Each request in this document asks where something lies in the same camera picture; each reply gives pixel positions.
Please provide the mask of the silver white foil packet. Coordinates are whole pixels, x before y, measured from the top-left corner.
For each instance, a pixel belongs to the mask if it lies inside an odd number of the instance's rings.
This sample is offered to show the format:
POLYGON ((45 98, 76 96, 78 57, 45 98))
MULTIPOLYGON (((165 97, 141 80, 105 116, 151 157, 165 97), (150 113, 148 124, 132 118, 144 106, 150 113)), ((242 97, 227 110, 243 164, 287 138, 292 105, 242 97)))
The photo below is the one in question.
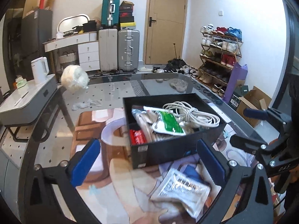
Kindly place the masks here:
POLYGON ((170 169, 150 199, 157 202, 179 202, 197 219, 210 193, 210 187, 170 169))

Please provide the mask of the green white medicine bag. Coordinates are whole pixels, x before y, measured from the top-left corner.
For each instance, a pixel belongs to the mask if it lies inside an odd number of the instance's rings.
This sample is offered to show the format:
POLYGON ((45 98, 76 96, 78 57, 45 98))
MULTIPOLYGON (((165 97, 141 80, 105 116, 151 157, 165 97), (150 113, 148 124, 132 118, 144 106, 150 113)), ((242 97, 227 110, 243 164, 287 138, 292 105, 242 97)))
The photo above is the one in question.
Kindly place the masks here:
POLYGON ((186 132, 179 125, 173 113, 162 108, 144 106, 151 129, 160 134, 185 136, 186 132))

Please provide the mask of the black cardboard box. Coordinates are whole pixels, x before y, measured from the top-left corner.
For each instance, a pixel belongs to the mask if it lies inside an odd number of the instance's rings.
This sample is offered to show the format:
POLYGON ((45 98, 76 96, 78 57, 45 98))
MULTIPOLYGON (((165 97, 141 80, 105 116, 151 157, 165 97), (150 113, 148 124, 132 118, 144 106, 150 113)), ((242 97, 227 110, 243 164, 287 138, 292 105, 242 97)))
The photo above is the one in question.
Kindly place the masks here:
MULTIPOLYGON (((128 97, 123 98, 128 130, 140 130, 140 127, 132 115, 133 106, 136 106, 138 109, 142 106, 162 108, 164 104, 173 103, 175 101, 185 101, 200 111, 217 115, 217 113, 195 93, 128 97)), ((221 118, 219 126, 216 128, 207 130, 195 129, 194 133, 186 136, 175 136, 158 142, 148 141, 143 145, 133 145, 133 138, 130 137, 132 167, 138 169, 154 166, 193 155, 197 152, 196 143, 198 140, 202 139, 205 143, 213 145, 225 126, 226 122, 221 118)))

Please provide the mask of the red white balloon glue bag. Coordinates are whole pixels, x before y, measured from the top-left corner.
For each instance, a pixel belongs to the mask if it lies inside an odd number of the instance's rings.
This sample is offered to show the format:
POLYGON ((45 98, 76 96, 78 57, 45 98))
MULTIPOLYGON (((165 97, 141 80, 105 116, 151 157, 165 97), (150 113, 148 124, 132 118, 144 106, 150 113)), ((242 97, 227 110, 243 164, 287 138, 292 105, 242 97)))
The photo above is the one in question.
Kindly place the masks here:
POLYGON ((147 143, 142 130, 130 130, 131 145, 143 145, 147 143))

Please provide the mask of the bagged white cotton gloves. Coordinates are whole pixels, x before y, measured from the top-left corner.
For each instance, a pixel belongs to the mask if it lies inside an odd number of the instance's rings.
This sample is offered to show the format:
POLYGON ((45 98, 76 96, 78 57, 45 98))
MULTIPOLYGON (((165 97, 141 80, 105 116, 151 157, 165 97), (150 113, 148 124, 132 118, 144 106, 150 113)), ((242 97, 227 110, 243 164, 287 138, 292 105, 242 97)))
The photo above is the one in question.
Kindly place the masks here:
POLYGON ((142 109, 132 109, 132 115, 135 118, 138 126, 142 130, 147 143, 163 141, 171 138, 170 135, 156 133, 152 129, 152 125, 157 121, 158 116, 156 113, 151 111, 145 111, 142 109))

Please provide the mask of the open cardboard box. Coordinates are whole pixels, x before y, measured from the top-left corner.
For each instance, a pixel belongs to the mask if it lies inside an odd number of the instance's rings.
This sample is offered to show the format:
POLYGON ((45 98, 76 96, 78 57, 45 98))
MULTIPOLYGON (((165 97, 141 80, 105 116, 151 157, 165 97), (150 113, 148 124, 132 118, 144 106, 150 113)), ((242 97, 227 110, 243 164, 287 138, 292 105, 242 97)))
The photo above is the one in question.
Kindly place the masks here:
POLYGON ((272 100, 270 96, 254 86, 246 95, 239 98, 240 103, 237 108, 237 113, 242 116, 253 128, 255 128, 260 120, 246 117, 244 115, 245 109, 263 110, 266 109, 272 100))

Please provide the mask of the shoe rack with shoes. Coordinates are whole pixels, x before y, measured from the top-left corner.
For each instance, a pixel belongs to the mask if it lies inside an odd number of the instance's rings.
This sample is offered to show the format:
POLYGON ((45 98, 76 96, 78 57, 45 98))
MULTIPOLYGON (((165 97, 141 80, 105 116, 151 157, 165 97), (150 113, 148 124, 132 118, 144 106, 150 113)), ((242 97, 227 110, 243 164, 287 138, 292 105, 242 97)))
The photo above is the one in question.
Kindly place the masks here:
POLYGON ((223 97, 229 84, 232 71, 242 58, 242 30, 234 27, 202 26, 199 58, 202 66, 199 81, 223 97))

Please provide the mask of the green tissue pack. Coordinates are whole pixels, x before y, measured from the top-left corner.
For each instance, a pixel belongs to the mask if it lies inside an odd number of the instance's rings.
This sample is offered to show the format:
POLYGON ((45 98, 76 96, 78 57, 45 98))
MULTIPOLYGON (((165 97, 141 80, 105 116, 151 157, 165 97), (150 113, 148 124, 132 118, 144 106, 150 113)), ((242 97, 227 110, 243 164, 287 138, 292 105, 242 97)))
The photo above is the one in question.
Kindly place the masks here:
POLYGON ((17 89, 24 87, 27 84, 27 79, 23 78, 21 75, 18 75, 15 79, 15 87, 17 89))

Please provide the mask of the white electric kettle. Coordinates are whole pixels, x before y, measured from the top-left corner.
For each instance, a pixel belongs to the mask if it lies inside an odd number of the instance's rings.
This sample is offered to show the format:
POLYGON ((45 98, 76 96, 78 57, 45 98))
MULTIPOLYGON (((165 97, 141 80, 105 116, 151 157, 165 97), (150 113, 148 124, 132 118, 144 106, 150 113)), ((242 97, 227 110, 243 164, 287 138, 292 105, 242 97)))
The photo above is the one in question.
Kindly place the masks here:
POLYGON ((46 57, 39 57, 31 61, 31 69, 33 71, 33 78, 36 84, 44 83, 50 72, 48 60, 46 57))

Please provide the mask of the wooden door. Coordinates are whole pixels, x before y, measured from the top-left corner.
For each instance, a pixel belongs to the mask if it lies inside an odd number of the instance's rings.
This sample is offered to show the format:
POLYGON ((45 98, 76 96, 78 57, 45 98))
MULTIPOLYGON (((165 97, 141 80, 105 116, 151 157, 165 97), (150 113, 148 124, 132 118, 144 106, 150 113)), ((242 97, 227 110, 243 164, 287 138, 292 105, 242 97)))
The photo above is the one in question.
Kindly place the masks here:
POLYGON ((188 0, 147 0, 143 61, 167 64, 182 55, 188 0))

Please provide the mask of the silver aluminium suitcase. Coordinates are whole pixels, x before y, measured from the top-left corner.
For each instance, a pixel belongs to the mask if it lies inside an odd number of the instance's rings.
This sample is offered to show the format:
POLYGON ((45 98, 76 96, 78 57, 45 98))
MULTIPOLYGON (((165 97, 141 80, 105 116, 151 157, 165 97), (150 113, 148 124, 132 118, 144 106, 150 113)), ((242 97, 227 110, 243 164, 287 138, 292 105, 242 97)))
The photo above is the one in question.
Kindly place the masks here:
POLYGON ((139 63, 138 30, 125 29, 118 32, 118 69, 120 72, 136 72, 139 63))

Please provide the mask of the beige hard suitcase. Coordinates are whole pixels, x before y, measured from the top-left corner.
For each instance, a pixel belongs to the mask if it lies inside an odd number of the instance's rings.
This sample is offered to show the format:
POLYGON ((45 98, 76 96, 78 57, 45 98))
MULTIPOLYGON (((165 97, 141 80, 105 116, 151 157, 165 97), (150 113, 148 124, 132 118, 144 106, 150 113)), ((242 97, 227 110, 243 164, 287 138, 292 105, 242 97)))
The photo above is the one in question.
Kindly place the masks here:
POLYGON ((118 69, 118 30, 103 29, 98 31, 99 61, 103 72, 118 69))

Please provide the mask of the dark grey refrigerator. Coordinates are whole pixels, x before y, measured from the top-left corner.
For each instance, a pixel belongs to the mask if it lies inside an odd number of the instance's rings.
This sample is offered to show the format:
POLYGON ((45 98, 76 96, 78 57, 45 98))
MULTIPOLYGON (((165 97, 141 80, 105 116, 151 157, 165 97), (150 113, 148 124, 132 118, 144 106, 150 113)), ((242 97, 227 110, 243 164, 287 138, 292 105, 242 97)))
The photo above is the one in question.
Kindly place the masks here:
POLYGON ((43 43, 52 38, 53 12, 37 9, 21 22, 21 47, 23 61, 30 67, 31 61, 43 57, 43 43))

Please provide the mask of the oval white mirror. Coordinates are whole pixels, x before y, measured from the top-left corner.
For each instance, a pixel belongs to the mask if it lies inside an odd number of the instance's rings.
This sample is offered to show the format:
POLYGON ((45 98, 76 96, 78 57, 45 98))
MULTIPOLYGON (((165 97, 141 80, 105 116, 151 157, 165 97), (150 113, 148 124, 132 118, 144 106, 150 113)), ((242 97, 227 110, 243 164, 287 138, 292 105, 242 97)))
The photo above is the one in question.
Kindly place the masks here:
POLYGON ((78 14, 62 19, 57 25, 57 32, 67 32, 73 30, 74 27, 82 26, 90 20, 86 14, 78 14))

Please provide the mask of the teal suitcase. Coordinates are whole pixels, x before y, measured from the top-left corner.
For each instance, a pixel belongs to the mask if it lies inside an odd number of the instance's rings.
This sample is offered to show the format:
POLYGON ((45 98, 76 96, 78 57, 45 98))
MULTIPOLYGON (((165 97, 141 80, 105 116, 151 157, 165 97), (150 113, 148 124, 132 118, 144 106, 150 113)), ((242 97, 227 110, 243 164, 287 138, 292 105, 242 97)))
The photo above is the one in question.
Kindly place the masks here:
POLYGON ((119 24, 120 0, 103 0, 101 11, 101 26, 106 28, 117 28, 119 24))

